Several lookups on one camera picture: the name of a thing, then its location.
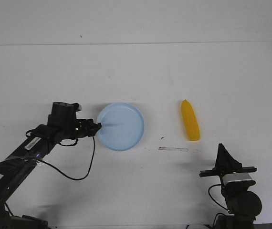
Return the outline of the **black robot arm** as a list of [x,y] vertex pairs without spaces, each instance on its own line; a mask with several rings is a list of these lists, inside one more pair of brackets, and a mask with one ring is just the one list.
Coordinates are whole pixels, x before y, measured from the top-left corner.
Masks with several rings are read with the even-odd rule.
[[93,119],[77,119],[82,107],[78,103],[54,102],[47,124],[26,132],[26,140],[0,162],[0,229],[47,229],[48,222],[31,216],[12,214],[7,200],[34,170],[39,162],[63,140],[77,142],[94,137],[101,123]]
[[[219,184],[208,188],[209,197],[222,209],[227,211],[215,215],[210,229],[253,229],[254,221],[262,211],[261,199],[248,190],[256,182],[250,173],[256,172],[256,167],[244,167],[241,162],[234,159],[225,146],[218,145],[215,166],[211,170],[200,171],[200,177],[218,176]],[[221,205],[211,194],[211,189],[220,187],[226,206]]]

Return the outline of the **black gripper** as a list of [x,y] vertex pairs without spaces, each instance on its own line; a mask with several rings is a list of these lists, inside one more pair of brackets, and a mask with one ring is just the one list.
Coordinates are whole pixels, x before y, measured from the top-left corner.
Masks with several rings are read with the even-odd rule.
[[[231,170],[221,170],[222,164]],[[226,174],[232,173],[253,173],[257,172],[256,167],[242,167],[242,163],[235,160],[230,153],[227,151],[225,146],[222,143],[218,144],[217,159],[215,162],[215,168],[211,170],[202,170],[200,171],[200,177],[213,177],[218,176],[221,180],[221,177]]]
[[47,125],[60,133],[61,140],[93,137],[102,128],[102,124],[94,123],[93,119],[77,119],[76,113],[81,110],[79,103],[53,102]]

